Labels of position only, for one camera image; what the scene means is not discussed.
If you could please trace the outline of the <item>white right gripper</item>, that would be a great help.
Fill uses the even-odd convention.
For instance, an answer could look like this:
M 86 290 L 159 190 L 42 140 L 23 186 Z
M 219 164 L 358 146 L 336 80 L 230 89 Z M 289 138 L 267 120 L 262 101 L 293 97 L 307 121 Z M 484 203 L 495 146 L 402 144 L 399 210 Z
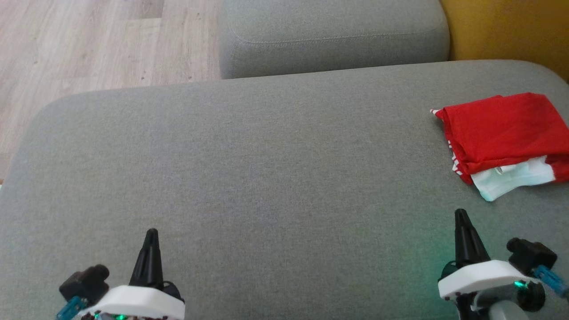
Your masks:
M 465 209 L 455 212 L 455 261 L 438 281 L 458 320 L 529 320 L 546 302 L 545 288 L 510 263 L 491 260 Z

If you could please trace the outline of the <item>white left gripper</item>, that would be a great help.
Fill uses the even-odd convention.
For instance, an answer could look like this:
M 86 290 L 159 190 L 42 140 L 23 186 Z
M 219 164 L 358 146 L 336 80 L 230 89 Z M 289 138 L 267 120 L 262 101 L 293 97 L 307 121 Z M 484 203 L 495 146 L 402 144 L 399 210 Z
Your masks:
M 177 286 L 164 281 L 158 230 L 146 232 L 129 285 L 105 294 L 76 294 L 83 306 L 77 320 L 184 320 L 185 301 Z

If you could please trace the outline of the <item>yellow sofa backrest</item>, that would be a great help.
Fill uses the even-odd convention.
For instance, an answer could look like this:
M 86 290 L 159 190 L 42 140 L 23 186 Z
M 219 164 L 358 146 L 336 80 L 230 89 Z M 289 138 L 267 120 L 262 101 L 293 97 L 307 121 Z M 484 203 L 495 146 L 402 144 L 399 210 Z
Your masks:
M 569 0 L 440 0 L 451 60 L 543 65 L 569 82 Z

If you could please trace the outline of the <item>small grey sofa seat cushion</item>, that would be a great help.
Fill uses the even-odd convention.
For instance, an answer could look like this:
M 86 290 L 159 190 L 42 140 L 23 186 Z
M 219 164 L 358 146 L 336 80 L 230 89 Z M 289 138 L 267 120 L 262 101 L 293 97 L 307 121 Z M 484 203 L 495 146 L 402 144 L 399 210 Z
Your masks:
M 446 61 L 440 0 L 222 0 L 222 79 Z

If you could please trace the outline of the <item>large grey sofa seat cushion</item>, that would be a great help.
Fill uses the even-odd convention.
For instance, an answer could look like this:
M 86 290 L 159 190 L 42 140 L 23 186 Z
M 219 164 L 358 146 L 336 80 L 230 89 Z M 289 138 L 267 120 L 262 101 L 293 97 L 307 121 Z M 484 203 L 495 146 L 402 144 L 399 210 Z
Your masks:
M 34 118 L 0 189 L 0 320 L 54 320 L 96 264 L 129 282 L 145 233 L 187 319 L 457 319 L 437 279 L 464 208 L 490 257 L 512 237 L 569 282 L 569 184 L 486 202 L 452 168 L 445 107 L 569 85 L 477 60 L 88 92 Z

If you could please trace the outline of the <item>red white basketball jersey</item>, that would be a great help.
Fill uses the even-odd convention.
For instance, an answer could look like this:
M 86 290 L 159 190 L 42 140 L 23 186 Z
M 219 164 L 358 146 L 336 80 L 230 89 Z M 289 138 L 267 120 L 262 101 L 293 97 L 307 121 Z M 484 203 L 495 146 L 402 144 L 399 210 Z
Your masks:
M 453 172 L 485 201 L 569 182 L 569 126 L 545 95 L 496 95 L 430 112 L 443 124 Z

